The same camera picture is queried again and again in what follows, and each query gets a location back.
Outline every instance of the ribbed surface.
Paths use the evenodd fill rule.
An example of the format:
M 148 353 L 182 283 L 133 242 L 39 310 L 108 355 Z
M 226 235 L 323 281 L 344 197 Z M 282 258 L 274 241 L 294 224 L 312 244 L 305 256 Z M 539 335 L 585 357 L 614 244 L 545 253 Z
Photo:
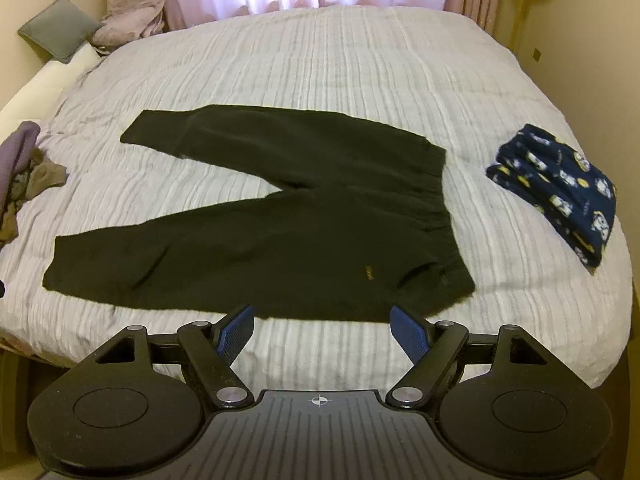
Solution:
M 322 399 L 316 405 L 313 399 Z M 267 392 L 256 407 L 213 418 L 202 439 L 141 479 L 489 479 L 449 454 L 417 413 L 373 392 Z
M 234 18 L 135 41 L 109 56 L 44 124 L 40 145 L 68 168 L 69 180 L 24 205 L 20 237 L 0 251 L 4 329 L 37 351 L 80 360 L 130 324 L 167 333 L 220 318 L 101 305 L 40 285 L 57 234 L 273 191 L 253 176 L 119 142 L 143 108 L 211 103 L 334 110 L 446 148 L 446 206 L 476 292 L 437 319 L 479 333 L 521 325 L 591 386 L 618 361 L 631 308 L 620 225 L 591 276 L 542 215 L 484 176 L 497 147 L 527 122 L 577 146 L 562 114 L 471 20 L 406 7 Z M 386 390 L 409 366 L 384 324 L 268 319 L 256 320 L 234 369 L 257 394 Z
M 429 350 L 424 329 L 398 307 L 391 309 L 391 333 L 415 365 Z
M 216 352 L 227 364 L 233 363 L 254 332 L 254 309 L 247 307 L 220 333 Z

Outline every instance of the robotic arm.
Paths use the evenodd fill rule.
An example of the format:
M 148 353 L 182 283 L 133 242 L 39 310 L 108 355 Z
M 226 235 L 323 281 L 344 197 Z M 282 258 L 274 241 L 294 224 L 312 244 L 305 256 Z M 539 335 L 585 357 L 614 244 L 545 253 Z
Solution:
M 250 306 L 171 335 L 129 326 L 32 404 L 43 479 L 596 479 L 609 410 L 525 330 L 469 334 L 397 306 L 390 327 L 414 366 L 382 401 L 254 399 L 230 368 L 254 330 Z M 153 363 L 182 365 L 186 384 Z M 459 383 L 470 364 L 492 368 Z

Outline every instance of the printed fabric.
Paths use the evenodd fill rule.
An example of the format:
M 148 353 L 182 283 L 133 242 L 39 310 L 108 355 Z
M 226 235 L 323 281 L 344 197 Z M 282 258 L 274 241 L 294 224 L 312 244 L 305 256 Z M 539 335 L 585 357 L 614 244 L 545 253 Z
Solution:
M 589 268 L 600 265 L 616 214 L 616 187 L 584 155 L 526 124 L 486 169 L 538 209 Z

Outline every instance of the gray pillow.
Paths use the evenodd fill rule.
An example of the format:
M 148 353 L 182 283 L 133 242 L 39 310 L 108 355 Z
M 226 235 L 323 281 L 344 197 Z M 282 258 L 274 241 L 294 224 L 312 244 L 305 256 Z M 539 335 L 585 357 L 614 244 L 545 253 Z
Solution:
M 18 34 L 66 64 L 86 38 L 101 26 L 69 0 L 56 0 L 20 27 Z

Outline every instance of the bed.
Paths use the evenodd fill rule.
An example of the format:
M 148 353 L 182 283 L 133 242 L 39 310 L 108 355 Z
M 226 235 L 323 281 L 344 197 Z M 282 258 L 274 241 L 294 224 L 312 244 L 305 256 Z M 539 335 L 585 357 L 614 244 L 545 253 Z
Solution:
M 276 190 L 251 175 L 119 142 L 144 108 L 212 103 L 334 110 L 444 147 L 444 195 L 476 292 L 434 319 L 478 333 L 519 324 L 590 386 L 617 364 L 632 304 L 619 222 L 592 275 L 532 206 L 484 176 L 498 146 L 525 123 L 579 149 L 574 134 L 513 55 L 475 23 L 409 7 L 294 9 L 207 23 L 123 46 L 83 75 L 39 137 L 68 168 L 68 182 L 23 207 L 20 237 L 0 252 L 5 333 L 49 360 L 76 362 L 130 324 L 166 333 L 221 317 L 132 310 L 42 287 L 57 235 Z M 213 294 L 212 310 L 215 301 Z M 234 364 L 254 393 L 385 392 L 409 366 L 386 324 L 284 319 L 256 320 Z M 484 371 L 470 368 L 467 376 Z

